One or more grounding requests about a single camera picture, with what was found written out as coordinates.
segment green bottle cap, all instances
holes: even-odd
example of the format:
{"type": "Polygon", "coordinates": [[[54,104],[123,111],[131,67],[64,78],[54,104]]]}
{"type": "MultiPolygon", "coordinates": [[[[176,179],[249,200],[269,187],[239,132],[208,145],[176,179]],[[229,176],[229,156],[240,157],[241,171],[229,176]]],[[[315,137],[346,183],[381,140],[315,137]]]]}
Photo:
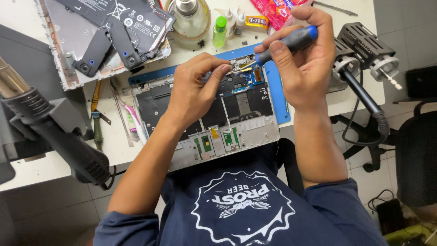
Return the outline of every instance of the green bottle cap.
{"type": "Polygon", "coordinates": [[[215,21],[215,25],[218,28],[225,28],[226,27],[226,18],[223,16],[220,16],[219,18],[217,18],[217,20],[215,21]]]}

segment chair wheel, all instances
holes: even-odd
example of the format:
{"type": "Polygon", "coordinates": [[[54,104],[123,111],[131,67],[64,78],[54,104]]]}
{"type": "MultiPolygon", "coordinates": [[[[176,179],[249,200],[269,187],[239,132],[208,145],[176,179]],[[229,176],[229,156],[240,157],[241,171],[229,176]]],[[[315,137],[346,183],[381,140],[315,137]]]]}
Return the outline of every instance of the chair wheel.
{"type": "Polygon", "coordinates": [[[366,171],[366,172],[373,172],[375,170],[372,163],[364,164],[363,168],[364,168],[364,171],[366,171]]]}

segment red snack packet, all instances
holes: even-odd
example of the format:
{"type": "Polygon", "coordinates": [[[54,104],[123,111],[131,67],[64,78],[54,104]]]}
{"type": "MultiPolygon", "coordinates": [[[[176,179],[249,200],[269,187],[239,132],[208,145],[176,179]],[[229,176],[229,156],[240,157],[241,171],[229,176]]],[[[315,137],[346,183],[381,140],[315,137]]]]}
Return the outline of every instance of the red snack packet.
{"type": "Polygon", "coordinates": [[[296,5],[308,6],[313,0],[250,0],[257,10],[270,20],[275,30],[288,26],[295,18],[291,8],[296,5]]]}

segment blue silicone mat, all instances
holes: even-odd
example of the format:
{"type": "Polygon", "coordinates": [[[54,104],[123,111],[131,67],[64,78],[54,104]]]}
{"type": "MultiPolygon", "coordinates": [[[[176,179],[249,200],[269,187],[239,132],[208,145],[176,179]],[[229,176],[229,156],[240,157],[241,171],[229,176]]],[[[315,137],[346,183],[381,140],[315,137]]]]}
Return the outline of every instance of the blue silicone mat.
{"type": "MultiPolygon", "coordinates": [[[[247,56],[253,54],[253,49],[258,44],[246,46],[243,48],[227,51],[215,55],[217,58],[231,60],[241,56],[247,56]]],[[[170,74],[174,74],[174,70],[177,66],[167,67],[146,74],[140,74],[129,78],[129,84],[134,85],[137,83],[146,82],[152,79],[161,78],[170,74]]],[[[290,121],[290,113],[288,112],[287,102],[282,91],[282,82],[279,72],[273,61],[269,61],[264,65],[266,69],[266,76],[270,86],[270,93],[272,96],[273,107],[276,113],[277,123],[282,124],[290,121]]]]}

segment hand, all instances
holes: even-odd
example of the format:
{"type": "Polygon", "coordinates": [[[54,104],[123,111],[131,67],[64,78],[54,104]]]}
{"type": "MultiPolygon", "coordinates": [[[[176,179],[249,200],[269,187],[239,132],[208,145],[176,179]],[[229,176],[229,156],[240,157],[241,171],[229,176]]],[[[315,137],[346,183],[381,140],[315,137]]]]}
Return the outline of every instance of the hand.
{"type": "Polygon", "coordinates": [[[208,112],[222,78],[231,70],[230,64],[227,60],[202,53],[176,68],[165,113],[171,116],[173,125],[184,131],[208,112]],[[211,76],[204,84],[200,80],[210,71],[211,76]]]}
{"type": "Polygon", "coordinates": [[[326,107],[326,90],[336,55],[332,17],[313,7],[294,7],[291,14],[317,27],[319,36],[315,43],[292,55],[279,40],[303,27],[290,26],[265,39],[255,52],[270,48],[282,77],[285,98],[296,111],[320,110],[326,107]]]}

